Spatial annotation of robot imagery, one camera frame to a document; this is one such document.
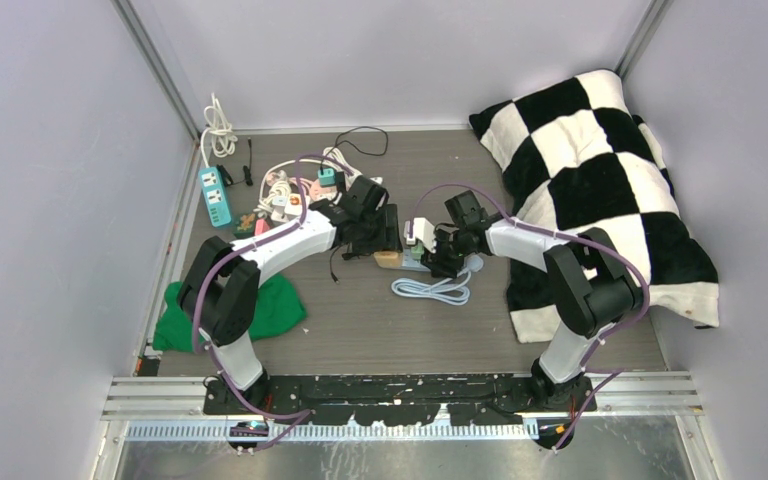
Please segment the green plug adapter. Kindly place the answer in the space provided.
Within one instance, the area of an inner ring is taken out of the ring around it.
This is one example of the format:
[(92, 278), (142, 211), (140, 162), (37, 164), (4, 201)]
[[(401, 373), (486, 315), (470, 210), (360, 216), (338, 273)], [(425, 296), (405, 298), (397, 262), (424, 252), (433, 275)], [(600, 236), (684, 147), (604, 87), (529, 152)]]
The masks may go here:
[(413, 245), (410, 249), (411, 258), (420, 261), (424, 255), (425, 249), (421, 243)]

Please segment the orange cube adapter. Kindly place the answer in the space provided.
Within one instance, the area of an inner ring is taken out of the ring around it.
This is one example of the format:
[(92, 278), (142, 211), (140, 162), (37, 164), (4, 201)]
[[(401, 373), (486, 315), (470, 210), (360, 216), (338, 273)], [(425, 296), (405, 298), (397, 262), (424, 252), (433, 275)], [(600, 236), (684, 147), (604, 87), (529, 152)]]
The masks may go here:
[(401, 269), (403, 253), (396, 251), (379, 251), (373, 254), (376, 264), (384, 269)]

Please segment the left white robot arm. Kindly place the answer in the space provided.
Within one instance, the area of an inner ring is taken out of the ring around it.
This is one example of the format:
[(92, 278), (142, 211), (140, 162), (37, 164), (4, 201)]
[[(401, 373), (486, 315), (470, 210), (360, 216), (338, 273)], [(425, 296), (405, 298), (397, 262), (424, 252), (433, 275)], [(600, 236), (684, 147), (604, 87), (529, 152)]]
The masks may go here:
[(395, 238), (397, 208), (380, 183), (357, 177), (333, 199), (303, 203), (294, 220), (245, 240), (204, 241), (177, 296), (192, 323), (192, 343), (216, 360), (229, 386), (228, 400), (240, 412), (258, 412), (267, 398), (265, 369), (250, 327), (259, 289), (282, 270), (347, 245), (364, 254), (384, 250)]

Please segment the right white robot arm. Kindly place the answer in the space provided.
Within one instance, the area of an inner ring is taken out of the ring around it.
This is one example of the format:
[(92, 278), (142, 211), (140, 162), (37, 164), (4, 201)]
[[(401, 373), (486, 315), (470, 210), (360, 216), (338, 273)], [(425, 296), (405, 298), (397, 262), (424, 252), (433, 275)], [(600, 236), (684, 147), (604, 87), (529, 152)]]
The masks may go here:
[(580, 234), (526, 223), (500, 209), (489, 214), (479, 192), (465, 190), (445, 203), (453, 229), (440, 232), (425, 218), (407, 221), (408, 244), (421, 244), (421, 262), (452, 277), (474, 254), (505, 257), (543, 271), (560, 325), (534, 362), (525, 388), (533, 404), (556, 410), (585, 376), (597, 346), (632, 314), (642, 317), (650, 294), (643, 274), (600, 228)]

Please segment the light blue power strip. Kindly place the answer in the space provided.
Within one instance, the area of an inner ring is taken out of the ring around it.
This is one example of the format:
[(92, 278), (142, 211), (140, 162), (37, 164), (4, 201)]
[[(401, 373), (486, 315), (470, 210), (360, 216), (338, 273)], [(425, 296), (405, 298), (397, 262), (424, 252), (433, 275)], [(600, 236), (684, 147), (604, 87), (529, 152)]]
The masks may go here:
[(405, 256), (405, 255), (402, 256), (401, 263), (398, 266), (398, 269), (412, 271), (412, 272), (427, 273), (427, 274), (431, 273), (431, 270), (428, 267), (424, 266), (419, 260), (416, 260), (411, 256)]

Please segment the teal power strip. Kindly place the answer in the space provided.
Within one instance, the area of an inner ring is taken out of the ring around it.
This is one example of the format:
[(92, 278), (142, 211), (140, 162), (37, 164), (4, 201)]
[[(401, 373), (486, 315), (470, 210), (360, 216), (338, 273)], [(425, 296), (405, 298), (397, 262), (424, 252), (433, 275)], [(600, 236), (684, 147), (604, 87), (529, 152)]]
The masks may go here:
[(198, 181), (212, 226), (224, 227), (231, 224), (232, 215), (221, 171), (215, 166), (202, 168), (198, 172)]

